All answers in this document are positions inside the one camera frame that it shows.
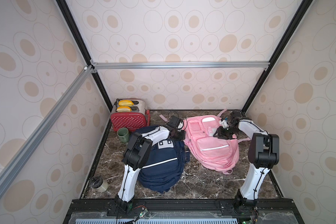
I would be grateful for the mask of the pink backpack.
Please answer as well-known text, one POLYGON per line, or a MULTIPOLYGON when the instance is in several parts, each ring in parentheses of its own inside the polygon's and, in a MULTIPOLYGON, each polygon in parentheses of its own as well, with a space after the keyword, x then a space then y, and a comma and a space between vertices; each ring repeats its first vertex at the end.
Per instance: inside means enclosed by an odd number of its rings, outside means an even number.
POLYGON ((191 154, 205 167, 229 175, 239 160, 239 143, 249 141, 250 138, 222 140, 213 137, 221 116, 202 115, 183 120, 186 131, 184 143, 191 154))

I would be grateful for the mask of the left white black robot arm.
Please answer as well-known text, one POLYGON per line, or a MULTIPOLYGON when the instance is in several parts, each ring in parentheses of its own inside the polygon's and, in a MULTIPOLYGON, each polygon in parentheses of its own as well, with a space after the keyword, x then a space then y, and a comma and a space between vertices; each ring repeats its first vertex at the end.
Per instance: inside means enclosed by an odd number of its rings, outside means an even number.
POLYGON ((133 209, 136 183, 159 193, 168 192, 181 178, 190 154, 185 151, 186 131, 165 126, 137 129, 124 152, 124 177, 115 196, 117 207, 129 214, 133 209))

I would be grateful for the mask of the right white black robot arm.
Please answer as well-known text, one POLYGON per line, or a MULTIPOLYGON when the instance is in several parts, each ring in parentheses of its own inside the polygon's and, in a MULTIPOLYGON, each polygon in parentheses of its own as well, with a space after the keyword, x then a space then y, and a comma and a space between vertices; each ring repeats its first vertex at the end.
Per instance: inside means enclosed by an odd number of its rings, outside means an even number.
POLYGON ((214 137, 232 140, 233 135, 241 131, 251 140, 248 150, 249 171, 235 196, 233 209, 239 215, 250 211, 257 215, 256 204, 260 187, 270 169, 279 162, 279 136, 260 128, 241 110, 233 110, 229 119, 221 119, 222 127, 216 130, 214 137))

